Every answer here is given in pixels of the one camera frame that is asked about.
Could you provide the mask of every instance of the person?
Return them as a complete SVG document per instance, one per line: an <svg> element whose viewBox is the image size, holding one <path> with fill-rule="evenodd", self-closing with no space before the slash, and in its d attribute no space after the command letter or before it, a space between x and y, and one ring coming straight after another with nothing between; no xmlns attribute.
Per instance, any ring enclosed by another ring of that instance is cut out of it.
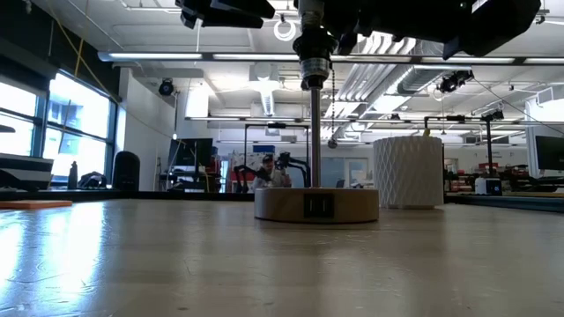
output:
<svg viewBox="0 0 564 317"><path fill-rule="evenodd" d="M270 181L265 181L260 177L255 177L253 181L253 190L257 188L290 188L292 179L285 170L277 170L274 168L274 158L271 154L267 154L263 158L263 165L258 170L258 174L265 173L271 177Z"/></svg>

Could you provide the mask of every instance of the monitor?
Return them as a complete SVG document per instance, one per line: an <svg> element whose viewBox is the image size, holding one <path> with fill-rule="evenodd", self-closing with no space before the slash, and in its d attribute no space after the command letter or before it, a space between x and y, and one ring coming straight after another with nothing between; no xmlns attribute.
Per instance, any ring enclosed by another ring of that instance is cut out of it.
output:
<svg viewBox="0 0 564 317"><path fill-rule="evenodd" d="M211 138L170 140L168 165L194 166L196 164L194 155L196 154L197 163L202 166L208 166L212 161L212 145L213 139Z"/></svg>
<svg viewBox="0 0 564 317"><path fill-rule="evenodd" d="M536 136L538 169L564 171L564 137Z"/></svg>

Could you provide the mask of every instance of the fluorescent light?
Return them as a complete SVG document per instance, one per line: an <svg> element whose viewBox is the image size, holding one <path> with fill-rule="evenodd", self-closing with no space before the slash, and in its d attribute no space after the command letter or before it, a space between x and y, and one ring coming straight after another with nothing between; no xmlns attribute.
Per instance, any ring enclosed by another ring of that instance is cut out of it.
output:
<svg viewBox="0 0 564 317"><path fill-rule="evenodd" d="M411 134L413 132L421 132L423 133L424 129L369 129L366 132L370 132L371 134ZM445 132L449 135L462 135L466 133L470 133L470 130L464 129L447 129ZM441 134L442 129L431 129L431 134Z"/></svg>
<svg viewBox="0 0 564 317"><path fill-rule="evenodd" d="M335 119L334 122L340 122L340 123L348 123L350 122L351 119ZM321 119L321 122L331 122L331 118L327 119L327 118L323 118Z"/></svg>
<svg viewBox="0 0 564 317"><path fill-rule="evenodd" d="M508 134L514 134L514 133L519 133L519 132L523 132L522 130L492 130L491 131L491 135L492 136L505 136ZM482 131L482 136L487 135L486 131Z"/></svg>
<svg viewBox="0 0 564 317"><path fill-rule="evenodd" d="M560 22L560 21L545 21L544 23L554 24L557 26L564 26L564 22Z"/></svg>
<svg viewBox="0 0 564 317"><path fill-rule="evenodd" d="M247 118L247 121L259 121L259 122L295 122L296 119L293 118L277 118L277 117L272 117L272 118Z"/></svg>
<svg viewBox="0 0 564 317"><path fill-rule="evenodd" d="M242 61L281 61L297 62L300 58L296 54L214 54L215 60L242 60Z"/></svg>
<svg viewBox="0 0 564 317"><path fill-rule="evenodd" d="M524 63L540 63L540 64L564 64L564 58L527 58Z"/></svg>
<svg viewBox="0 0 564 317"><path fill-rule="evenodd" d="M103 52L98 55L102 61ZM200 60L201 54L195 53L106 53L110 60L106 62L119 62L129 60Z"/></svg>
<svg viewBox="0 0 564 317"><path fill-rule="evenodd" d="M247 144L294 144L294 143L305 143L305 141L296 141L296 142L290 142L290 141L249 141L247 140ZM241 141L241 140L218 140L216 141L216 143L221 143L221 144L244 144L245 141Z"/></svg>
<svg viewBox="0 0 564 317"><path fill-rule="evenodd" d="M384 120L384 119L359 119L357 123L406 123L404 120ZM423 123L423 120L410 120L410 123Z"/></svg>
<svg viewBox="0 0 564 317"><path fill-rule="evenodd" d="M450 57L447 61L443 60L442 57L422 57L421 61L423 63L484 63L484 64L507 64L515 61L515 58L509 57Z"/></svg>
<svg viewBox="0 0 564 317"><path fill-rule="evenodd" d="M196 117L196 118L187 117L185 119L192 121L241 121L239 118L233 118L233 117Z"/></svg>
<svg viewBox="0 0 564 317"><path fill-rule="evenodd" d="M128 7L129 11L161 11L166 13L180 13L181 8L160 8L160 7Z"/></svg>
<svg viewBox="0 0 564 317"><path fill-rule="evenodd" d="M469 65L415 65L416 70L472 70Z"/></svg>
<svg viewBox="0 0 564 317"><path fill-rule="evenodd" d="M408 63L412 59L411 56L393 56L393 55L334 55L331 57L333 62L351 62L351 63Z"/></svg>

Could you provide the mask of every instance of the white textured vase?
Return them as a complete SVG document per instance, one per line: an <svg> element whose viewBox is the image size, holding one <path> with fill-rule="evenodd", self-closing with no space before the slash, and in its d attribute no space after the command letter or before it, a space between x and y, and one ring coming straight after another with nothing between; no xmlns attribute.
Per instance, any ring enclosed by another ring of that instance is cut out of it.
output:
<svg viewBox="0 0 564 317"><path fill-rule="evenodd" d="M440 138L384 138L374 142L374 152L374 185L382 207L432 209L443 204Z"/></svg>

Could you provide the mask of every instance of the round wooden base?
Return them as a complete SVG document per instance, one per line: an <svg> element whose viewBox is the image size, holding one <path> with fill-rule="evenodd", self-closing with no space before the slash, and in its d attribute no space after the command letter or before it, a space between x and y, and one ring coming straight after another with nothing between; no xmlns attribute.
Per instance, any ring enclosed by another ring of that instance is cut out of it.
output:
<svg viewBox="0 0 564 317"><path fill-rule="evenodd" d="M259 188L255 217L301 224L355 224L378 220L378 191L345 188Z"/></svg>

